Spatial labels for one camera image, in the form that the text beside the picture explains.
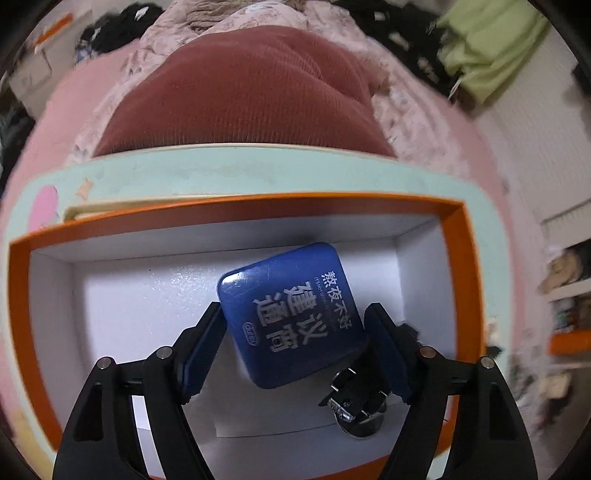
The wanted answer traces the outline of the small orange box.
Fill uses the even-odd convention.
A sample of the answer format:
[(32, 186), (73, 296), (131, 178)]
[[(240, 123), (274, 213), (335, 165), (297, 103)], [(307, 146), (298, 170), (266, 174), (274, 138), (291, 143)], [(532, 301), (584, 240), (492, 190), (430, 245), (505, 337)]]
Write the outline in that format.
[(69, 26), (73, 22), (73, 20), (74, 20), (74, 15), (72, 12), (68, 12), (68, 13), (62, 15), (54, 23), (45, 27), (40, 33), (36, 34), (33, 37), (31, 45), (33, 47), (37, 47), (37, 46), (43, 44), (45, 41), (52, 38), (57, 33), (59, 33), (61, 30), (63, 30), (67, 26)]

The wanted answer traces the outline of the black clothes pile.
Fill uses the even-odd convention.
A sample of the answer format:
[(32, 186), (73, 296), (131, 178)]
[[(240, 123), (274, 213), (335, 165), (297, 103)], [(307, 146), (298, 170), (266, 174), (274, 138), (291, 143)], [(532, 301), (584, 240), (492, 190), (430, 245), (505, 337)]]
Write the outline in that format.
[(113, 52), (139, 39), (163, 12), (155, 3), (134, 2), (120, 13), (103, 14), (82, 31), (74, 50), (75, 62)]

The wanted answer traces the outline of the orange cardboard box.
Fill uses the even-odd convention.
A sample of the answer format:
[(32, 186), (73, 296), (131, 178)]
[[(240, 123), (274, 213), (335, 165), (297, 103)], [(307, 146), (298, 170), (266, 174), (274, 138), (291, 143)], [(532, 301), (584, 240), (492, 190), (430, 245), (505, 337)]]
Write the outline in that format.
[[(373, 193), (200, 199), (100, 215), (22, 236), (8, 256), (8, 321), (36, 439), (56, 451), (93, 364), (140, 360), (195, 325), (229, 271), (284, 251), (335, 247), (359, 310), (384, 305), (446, 356), (484, 350), (474, 229), (462, 201)], [(220, 479), (375, 478), (401, 430), (396, 404), (370, 440), (320, 400), (332, 368), (264, 390), (225, 336), (186, 407)]]

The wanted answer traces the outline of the green hanging cloth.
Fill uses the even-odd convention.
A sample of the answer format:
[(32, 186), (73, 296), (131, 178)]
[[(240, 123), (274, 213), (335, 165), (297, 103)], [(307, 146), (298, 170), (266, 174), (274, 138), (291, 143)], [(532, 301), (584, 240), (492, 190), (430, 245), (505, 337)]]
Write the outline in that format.
[(439, 61), (479, 105), (493, 100), (531, 58), (550, 24), (528, 1), (457, 1), (439, 18)]

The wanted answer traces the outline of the blue metal tin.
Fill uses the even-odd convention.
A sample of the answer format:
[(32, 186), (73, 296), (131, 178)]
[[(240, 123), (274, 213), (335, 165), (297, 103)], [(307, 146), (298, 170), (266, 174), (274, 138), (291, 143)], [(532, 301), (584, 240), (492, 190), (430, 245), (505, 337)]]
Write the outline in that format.
[(217, 284), (228, 330), (252, 382), (273, 389), (367, 343), (335, 247), (319, 242), (232, 270)]

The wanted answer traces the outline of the black clothes on bed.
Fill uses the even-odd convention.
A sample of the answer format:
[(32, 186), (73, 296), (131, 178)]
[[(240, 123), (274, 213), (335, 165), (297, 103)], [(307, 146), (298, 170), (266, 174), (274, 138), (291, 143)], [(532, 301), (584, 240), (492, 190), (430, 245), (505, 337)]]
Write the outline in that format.
[(451, 31), (438, 25), (438, 16), (413, 3), (332, 1), (345, 9), (356, 25), (396, 56), (416, 77), (445, 96), (458, 86), (459, 74), (449, 74), (438, 54)]

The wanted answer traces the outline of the white drawer cabinet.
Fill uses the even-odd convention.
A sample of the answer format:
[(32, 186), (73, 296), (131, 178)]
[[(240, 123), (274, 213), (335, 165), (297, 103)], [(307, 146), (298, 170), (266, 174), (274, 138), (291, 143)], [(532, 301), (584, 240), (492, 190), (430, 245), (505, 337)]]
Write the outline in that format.
[(82, 31), (90, 23), (92, 13), (86, 10), (27, 54), (9, 77), (9, 86), (28, 114), (37, 120), (59, 81), (75, 65), (75, 46)]

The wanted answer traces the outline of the pink floral quilt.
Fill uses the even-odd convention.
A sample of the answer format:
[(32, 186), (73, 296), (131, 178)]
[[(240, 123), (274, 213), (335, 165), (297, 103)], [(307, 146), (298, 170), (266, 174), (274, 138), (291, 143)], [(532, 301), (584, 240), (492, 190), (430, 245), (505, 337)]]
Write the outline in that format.
[(138, 41), (77, 66), (58, 84), (9, 179), (2, 219), (9, 219), (29, 181), (89, 161), (123, 96), (176, 48), (204, 32), (263, 25), (308, 30), (358, 56), (386, 84), (374, 97), (374, 112), (397, 159), (472, 181), (495, 202), (516, 264), (519, 323), (512, 387), (524, 411), (540, 406), (551, 330), (549, 308), (538, 291), (546, 274), (547, 243), (510, 164), (507, 134), (491, 112), (477, 119), (466, 116), (363, 34), (348, 13), (327, 2), (304, 7), (281, 1), (171, 2)]

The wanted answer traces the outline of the red corduroy trousers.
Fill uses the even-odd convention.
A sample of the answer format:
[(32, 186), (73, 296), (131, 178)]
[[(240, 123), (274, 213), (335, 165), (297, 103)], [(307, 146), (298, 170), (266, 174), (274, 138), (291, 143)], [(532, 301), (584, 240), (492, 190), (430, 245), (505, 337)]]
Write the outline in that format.
[(379, 85), (361, 60), (314, 33), (263, 26), (206, 35), (123, 98), (94, 153), (254, 143), (391, 156), (373, 111)]

